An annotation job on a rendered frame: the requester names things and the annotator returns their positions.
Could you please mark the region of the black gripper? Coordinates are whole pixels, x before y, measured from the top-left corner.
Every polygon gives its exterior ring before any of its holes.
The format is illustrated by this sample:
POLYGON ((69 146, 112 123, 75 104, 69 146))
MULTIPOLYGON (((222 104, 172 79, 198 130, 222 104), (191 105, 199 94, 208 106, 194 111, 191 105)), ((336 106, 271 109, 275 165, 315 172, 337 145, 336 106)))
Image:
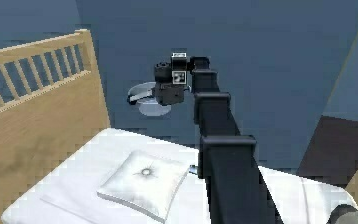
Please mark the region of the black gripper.
POLYGON ((154 66, 154 90, 131 91, 127 102, 136 103, 153 95, 162 106, 174 105, 184 101, 184 90, 187 86, 187 72, 173 70, 168 62, 160 62, 154 66))

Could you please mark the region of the light wooden bed white mattress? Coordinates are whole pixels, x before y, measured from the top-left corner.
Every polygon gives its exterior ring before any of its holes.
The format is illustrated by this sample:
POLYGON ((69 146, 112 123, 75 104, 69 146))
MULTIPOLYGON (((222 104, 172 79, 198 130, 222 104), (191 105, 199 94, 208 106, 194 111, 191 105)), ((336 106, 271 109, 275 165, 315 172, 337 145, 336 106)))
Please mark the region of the light wooden bed white mattress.
MULTIPOLYGON (((164 224, 211 224, 199 147, 111 127, 88 30, 0 49, 0 74, 0 224, 162 224, 97 195, 133 151, 189 165, 164 224)), ((284 224, 358 210, 343 188, 258 167, 284 224)))

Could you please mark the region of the white square pillow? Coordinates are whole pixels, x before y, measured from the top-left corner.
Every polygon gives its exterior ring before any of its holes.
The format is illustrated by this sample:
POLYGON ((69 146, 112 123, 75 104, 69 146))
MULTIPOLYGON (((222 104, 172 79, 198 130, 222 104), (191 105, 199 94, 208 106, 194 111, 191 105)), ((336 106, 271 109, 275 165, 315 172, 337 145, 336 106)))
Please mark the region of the white square pillow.
POLYGON ((189 172, 183 162, 133 151, 100 186, 97 195, 164 224, 189 172))

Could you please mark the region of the grey rounded cushion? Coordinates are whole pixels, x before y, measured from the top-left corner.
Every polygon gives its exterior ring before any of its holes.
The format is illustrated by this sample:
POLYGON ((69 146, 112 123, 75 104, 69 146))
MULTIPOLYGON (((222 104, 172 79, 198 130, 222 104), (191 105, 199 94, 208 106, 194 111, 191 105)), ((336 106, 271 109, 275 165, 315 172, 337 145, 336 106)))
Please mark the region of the grey rounded cushion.
POLYGON ((338 205, 326 224, 358 224, 358 210, 347 204, 338 205))

